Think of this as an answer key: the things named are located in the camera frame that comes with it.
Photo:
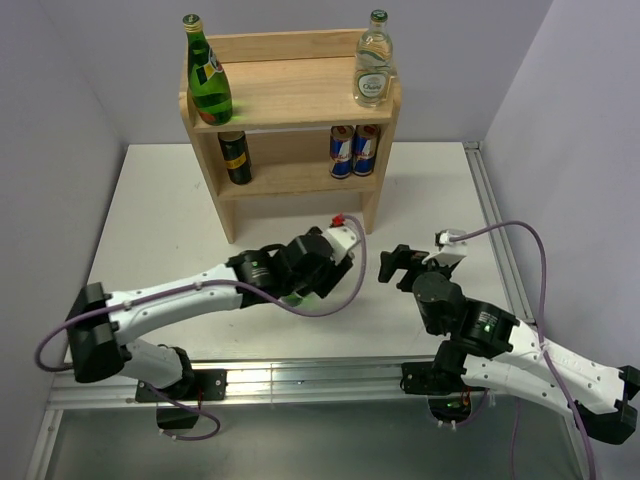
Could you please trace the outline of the black gold can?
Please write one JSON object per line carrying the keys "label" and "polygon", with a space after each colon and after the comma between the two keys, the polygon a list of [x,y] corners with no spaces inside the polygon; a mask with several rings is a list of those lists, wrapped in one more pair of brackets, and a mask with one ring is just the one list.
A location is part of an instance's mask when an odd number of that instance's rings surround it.
{"label": "black gold can", "polygon": [[218,141],[230,181],[235,185],[250,183],[251,159],[245,133],[243,131],[220,132]]}

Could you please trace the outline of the large clear soda water bottle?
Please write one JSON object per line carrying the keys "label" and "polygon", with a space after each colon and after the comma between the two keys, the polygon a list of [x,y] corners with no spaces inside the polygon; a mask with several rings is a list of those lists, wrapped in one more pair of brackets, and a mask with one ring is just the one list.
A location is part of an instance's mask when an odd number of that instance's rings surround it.
{"label": "large clear soda water bottle", "polygon": [[369,27],[356,45],[353,96],[364,107],[378,106],[386,100],[393,76],[393,43],[387,22],[385,10],[373,10]]}

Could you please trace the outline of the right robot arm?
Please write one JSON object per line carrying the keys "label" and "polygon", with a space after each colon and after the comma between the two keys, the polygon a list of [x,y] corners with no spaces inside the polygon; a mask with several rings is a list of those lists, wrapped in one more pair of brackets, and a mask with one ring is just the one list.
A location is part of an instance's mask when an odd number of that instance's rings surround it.
{"label": "right robot arm", "polygon": [[540,339],[512,313],[465,296],[451,279],[462,258],[451,247],[431,254],[404,244],[380,255],[379,282],[403,271],[397,289],[414,296],[427,333],[444,339],[433,360],[402,365],[401,389],[428,396],[495,389],[577,415],[590,438],[623,444],[636,430],[638,369],[588,360]]}

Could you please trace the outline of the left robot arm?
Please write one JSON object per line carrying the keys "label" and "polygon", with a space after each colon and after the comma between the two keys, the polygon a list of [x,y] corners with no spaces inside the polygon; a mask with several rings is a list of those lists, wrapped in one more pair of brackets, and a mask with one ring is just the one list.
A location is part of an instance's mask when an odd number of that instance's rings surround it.
{"label": "left robot arm", "polygon": [[141,290],[107,293],[84,287],[67,318],[72,371],[80,384],[122,375],[153,397],[182,400],[197,389],[185,350],[153,345],[144,335],[200,315],[287,298],[326,297],[353,266],[360,236],[346,226],[311,228],[289,244],[247,250],[192,277]]}

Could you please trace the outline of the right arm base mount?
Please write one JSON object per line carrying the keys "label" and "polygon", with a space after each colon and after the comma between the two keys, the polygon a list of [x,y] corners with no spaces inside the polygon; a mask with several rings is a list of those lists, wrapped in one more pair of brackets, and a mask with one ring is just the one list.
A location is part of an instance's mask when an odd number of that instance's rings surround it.
{"label": "right arm base mount", "polygon": [[438,429],[455,432],[471,424],[489,406],[489,391],[470,387],[459,375],[443,372],[434,364],[434,361],[402,363],[399,387],[407,395],[424,396],[430,422]]}

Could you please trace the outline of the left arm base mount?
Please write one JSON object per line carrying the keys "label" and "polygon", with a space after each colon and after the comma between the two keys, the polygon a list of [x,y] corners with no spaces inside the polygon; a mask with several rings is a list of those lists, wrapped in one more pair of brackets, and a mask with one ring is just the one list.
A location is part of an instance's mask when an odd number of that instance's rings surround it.
{"label": "left arm base mount", "polygon": [[[185,381],[165,389],[158,389],[139,381],[134,401],[137,404],[156,405],[156,424],[163,435],[182,441],[196,441],[216,435],[221,424],[217,418],[204,411],[204,404],[222,401],[226,396],[227,371],[225,369],[194,370]],[[214,430],[210,434],[187,436],[199,418],[213,421]]]}

